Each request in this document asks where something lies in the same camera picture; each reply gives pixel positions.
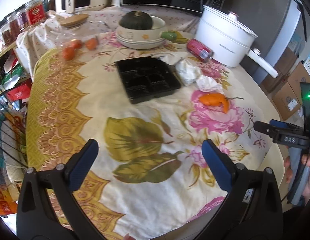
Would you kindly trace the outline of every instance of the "ceramic bowl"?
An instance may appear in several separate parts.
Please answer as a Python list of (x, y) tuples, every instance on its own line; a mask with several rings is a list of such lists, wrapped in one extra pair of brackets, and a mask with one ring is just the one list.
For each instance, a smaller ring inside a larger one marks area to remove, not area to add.
[(152, 49), (158, 46), (163, 45), (165, 42), (165, 39), (162, 41), (155, 41), (151, 43), (135, 43), (135, 42), (127, 42), (117, 37), (117, 40), (119, 43), (124, 45), (125, 47), (131, 48), (131, 49)]
[(116, 33), (126, 40), (131, 41), (154, 41), (161, 37), (163, 32), (167, 32), (166, 23), (161, 18), (151, 16), (153, 27), (151, 30), (133, 30), (118, 26)]
[(128, 43), (134, 43), (134, 44), (150, 44), (150, 43), (155, 43), (155, 42), (160, 42), (160, 41), (164, 41), (164, 38), (159, 38), (153, 41), (132, 41), (132, 40), (128, 40), (128, 39), (124, 39), (123, 37), (121, 37), (120, 35), (118, 35), (116, 33), (116, 38), (118, 40), (124, 41), (124, 42), (128, 42)]

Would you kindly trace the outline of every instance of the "orange pepper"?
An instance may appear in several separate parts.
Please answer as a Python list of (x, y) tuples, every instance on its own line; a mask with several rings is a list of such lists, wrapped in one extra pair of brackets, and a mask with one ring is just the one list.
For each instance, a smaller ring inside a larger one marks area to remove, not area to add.
[(223, 105), (223, 112), (226, 114), (229, 110), (230, 103), (228, 98), (220, 93), (206, 94), (199, 98), (199, 101), (206, 106)]

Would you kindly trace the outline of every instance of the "human hand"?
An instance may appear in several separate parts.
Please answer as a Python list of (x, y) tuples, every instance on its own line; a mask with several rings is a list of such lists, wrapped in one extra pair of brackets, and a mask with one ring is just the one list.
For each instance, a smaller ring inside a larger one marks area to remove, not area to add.
[[(305, 165), (306, 160), (307, 160), (308, 156), (307, 155), (303, 155), (301, 162), (302, 164)], [(308, 163), (306, 164), (306, 166), (310, 167), (310, 156), (308, 158)], [(284, 162), (284, 167), (287, 168), (286, 171), (286, 183), (290, 183), (292, 177), (293, 177), (293, 171), (291, 170), (291, 163), (290, 163), (290, 157), (287, 157), (285, 162)], [(308, 177), (308, 182), (306, 183), (306, 186), (304, 188), (303, 194), (305, 197), (305, 203), (308, 202), (308, 200), (310, 199), (310, 175)]]
[(124, 236), (123, 240), (136, 240), (136, 239), (127, 234), (126, 236)]

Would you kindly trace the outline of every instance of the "glass jar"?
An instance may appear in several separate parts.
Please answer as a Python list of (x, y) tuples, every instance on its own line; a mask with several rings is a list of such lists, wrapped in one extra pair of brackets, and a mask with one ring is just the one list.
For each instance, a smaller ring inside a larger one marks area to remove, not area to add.
[(21, 31), (29, 26), (25, 9), (21, 9), (17, 12), (17, 21)]
[(7, 22), (9, 24), (10, 35), (15, 41), (18, 37), (18, 34), (20, 34), (20, 28), (15, 12), (13, 12), (10, 16), (7, 17)]
[(46, 16), (41, 0), (31, 0), (25, 4), (26, 15), (30, 26), (45, 22)]
[(48, 7), (47, 7), (47, 1), (46, 0), (41, 0), (42, 1), (42, 6), (44, 7), (44, 12), (48, 11)]
[(8, 23), (6, 23), (0, 28), (0, 36), (2, 37), (2, 40), (5, 43), (5, 46), (8, 46), (13, 43), (14, 40), (10, 35)]

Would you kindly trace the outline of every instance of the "cardboard box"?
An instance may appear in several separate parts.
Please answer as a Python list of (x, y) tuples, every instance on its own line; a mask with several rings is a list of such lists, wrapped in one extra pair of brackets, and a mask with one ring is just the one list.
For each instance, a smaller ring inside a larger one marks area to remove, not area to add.
[(274, 69), (277, 71), (278, 76), (273, 78), (271, 75), (267, 75), (266, 78), (263, 80), (262, 84), (265, 87), (267, 92), (272, 92), (275, 87), (281, 82), (283, 78), (283, 74), (280, 70), (275, 66)]
[(272, 100), (284, 121), (301, 107), (298, 97), (288, 82), (272, 97)]
[(271, 75), (268, 75), (262, 82), (267, 92), (272, 92), (278, 86), (283, 77), (290, 71), (296, 60), (297, 56), (289, 48), (286, 48), (274, 66), (278, 76), (273, 78)]
[(291, 51), (291, 49), (286, 48), (278, 62), (275, 64), (275, 67), (277, 67), (283, 75), (286, 75), (296, 60), (297, 56), (294, 54), (294, 52)]
[(307, 82), (310, 83), (310, 75), (308, 74), (307, 70), (300, 62), (297, 67), (294, 69), (293, 73), (287, 79), (287, 82), (290, 84), (293, 92), (297, 96), (299, 103), (302, 105), (302, 97), (301, 97), (301, 86), (300, 82)]

